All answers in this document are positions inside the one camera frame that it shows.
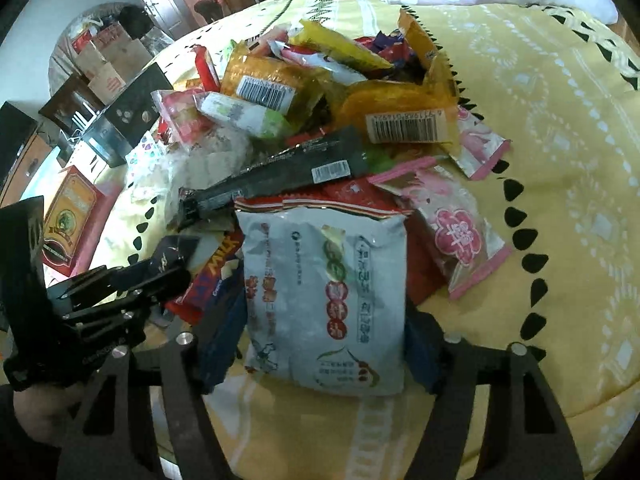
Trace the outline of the left hand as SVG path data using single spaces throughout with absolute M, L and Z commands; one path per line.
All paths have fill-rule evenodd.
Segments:
M 13 393 L 14 413 L 18 423 L 32 440 L 59 445 L 85 393 L 78 384 L 65 389 L 36 385 Z

